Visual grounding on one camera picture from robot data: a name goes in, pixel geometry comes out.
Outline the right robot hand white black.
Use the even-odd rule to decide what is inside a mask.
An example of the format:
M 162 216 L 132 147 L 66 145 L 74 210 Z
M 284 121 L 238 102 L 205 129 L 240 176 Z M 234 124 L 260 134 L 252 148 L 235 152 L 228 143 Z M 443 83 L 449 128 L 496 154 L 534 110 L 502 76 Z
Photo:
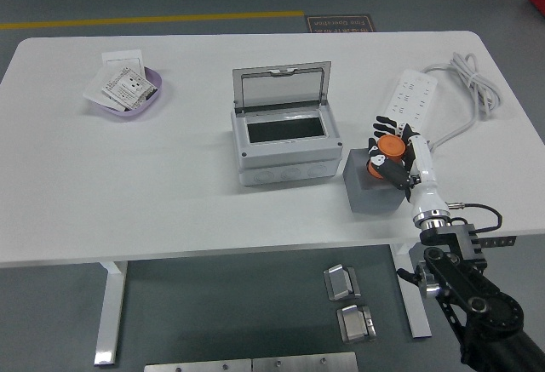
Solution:
M 426 140 L 408 123 L 378 116 L 369 139 L 368 170 L 403 191 L 412 205 L 412 220 L 421 230 L 446 226 L 447 203 L 439 195 Z

